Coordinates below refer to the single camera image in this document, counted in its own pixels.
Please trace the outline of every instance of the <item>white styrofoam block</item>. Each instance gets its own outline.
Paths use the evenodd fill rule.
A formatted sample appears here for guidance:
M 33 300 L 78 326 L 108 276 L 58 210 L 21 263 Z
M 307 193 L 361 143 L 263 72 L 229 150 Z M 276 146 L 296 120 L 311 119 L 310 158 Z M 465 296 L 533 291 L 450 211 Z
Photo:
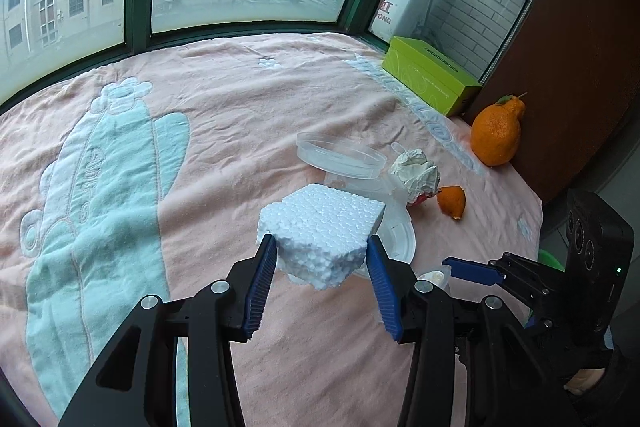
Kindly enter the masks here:
M 324 185 L 307 185 L 260 211 L 258 238 L 271 233 L 278 267 L 317 290 L 334 287 L 364 263 L 367 239 L 385 203 Z

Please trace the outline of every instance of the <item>metal screw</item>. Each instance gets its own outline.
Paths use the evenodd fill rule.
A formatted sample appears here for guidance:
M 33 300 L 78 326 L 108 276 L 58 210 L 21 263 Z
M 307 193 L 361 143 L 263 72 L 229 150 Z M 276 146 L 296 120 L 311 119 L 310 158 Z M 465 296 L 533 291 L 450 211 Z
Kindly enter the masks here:
M 226 292 L 229 288 L 231 288 L 231 286 L 229 285 L 229 283 L 227 281 L 220 280 L 220 281 L 215 281 L 212 285 L 211 285 L 211 291 L 213 293 L 224 293 Z
M 420 293 L 429 293 L 433 290 L 433 284 L 429 281 L 420 280 L 415 282 L 414 288 Z
M 487 305 L 488 308 L 491 308 L 492 310 L 497 310 L 502 308 L 502 299 L 500 299 L 499 297 L 496 297 L 495 295 L 489 295 L 484 301 L 484 303 Z
M 158 297 L 155 295 L 147 295 L 145 298 L 140 301 L 140 306 L 142 306 L 145 310 L 150 310 L 158 304 Z

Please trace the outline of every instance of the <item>brown wooden panel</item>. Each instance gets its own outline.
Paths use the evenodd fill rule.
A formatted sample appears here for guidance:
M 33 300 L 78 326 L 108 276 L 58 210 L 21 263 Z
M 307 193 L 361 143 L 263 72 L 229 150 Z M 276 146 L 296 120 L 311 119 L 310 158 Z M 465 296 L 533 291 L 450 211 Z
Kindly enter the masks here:
M 640 0 L 535 0 L 465 120 L 526 96 L 513 166 L 544 201 L 604 144 L 640 84 Z

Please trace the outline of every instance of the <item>blue gripper pad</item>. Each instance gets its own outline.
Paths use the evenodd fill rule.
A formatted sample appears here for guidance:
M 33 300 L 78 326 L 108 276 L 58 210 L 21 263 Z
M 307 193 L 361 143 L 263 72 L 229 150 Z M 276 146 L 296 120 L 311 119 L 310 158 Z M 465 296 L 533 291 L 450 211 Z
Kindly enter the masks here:
M 273 272 L 276 269 L 276 240 L 273 235 L 269 235 L 266 245 L 260 245 L 260 248 L 263 246 L 262 257 L 244 299 L 242 329 L 249 339 L 254 334 L 254 331 L 257 331 L 260 327 L 262 312 L 269 295 L 271 280 L 273 280 Z
M 389 274 L 386 272 L 383 256 L 386 257 L 386 252 L 381 252 L 373 238 L 369 237 L 367 240 L 367 269 L 371 277 L 373 292 L 378 301 L 385 330 L 397 342 L 402 338 L 400 299 L 396 295 Z
M 497 269 L 486 264 L 475 263 L 475 261 L 465 261 L 455 257 L 447 257 L 442 264 L 451 267 L 451 276 L 456 279 L 477 282 L 485 286 L 500 284 L 504 277 Z

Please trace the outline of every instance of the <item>plastic lid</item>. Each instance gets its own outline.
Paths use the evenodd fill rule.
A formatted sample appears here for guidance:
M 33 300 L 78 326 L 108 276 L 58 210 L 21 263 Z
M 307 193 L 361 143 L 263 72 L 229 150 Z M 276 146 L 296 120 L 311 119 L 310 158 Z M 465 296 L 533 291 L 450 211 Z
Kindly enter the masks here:
M 298 158 L 318 169 L 370 180 L 377 178 L 386 164 L 386 156 L 346 138 L 301 132 L 296 138 Z

